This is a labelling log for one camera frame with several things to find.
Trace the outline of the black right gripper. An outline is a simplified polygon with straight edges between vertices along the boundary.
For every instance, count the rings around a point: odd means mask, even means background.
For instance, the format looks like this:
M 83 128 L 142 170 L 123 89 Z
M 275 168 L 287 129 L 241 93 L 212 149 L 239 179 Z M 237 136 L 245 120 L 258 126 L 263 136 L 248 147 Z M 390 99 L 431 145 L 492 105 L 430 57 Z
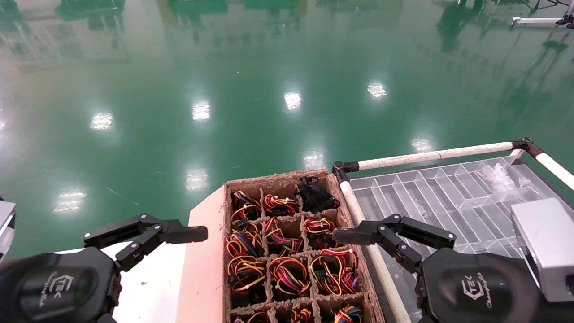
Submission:
M 393 214 L 382 221 L 337 227 L 339 244 L 379 245 L 405 270 L 418 273 L 423 323 L 571 323 L 572 302 L 549 302 L 527 264 L 516 258 L 453 249 L 455 233 Z M 402 237 L 438 250 L 424 261 Z

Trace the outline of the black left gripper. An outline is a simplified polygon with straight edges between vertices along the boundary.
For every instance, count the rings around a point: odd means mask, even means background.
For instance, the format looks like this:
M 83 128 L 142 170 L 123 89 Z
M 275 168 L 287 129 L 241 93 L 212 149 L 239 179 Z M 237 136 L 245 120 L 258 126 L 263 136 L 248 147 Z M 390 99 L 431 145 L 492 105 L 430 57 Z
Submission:
M 3 323 L 113 323 L 121 292 L 115 261 L 89 247 L 1 263 Z

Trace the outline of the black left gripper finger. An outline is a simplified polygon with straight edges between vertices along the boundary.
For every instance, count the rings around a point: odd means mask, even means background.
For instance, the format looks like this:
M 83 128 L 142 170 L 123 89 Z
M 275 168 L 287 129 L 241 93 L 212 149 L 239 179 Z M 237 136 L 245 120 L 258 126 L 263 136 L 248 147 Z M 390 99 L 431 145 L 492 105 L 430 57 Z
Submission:
M 140 214 L 86 233 L 83 246 L 102 249 L 129 240 L 130 244 L 115 256 L 117 267 L 128 272 L 163 243 L 200 243 L 208 237 L 205 226 L 187 227 L 178 219 L 159 220 Z

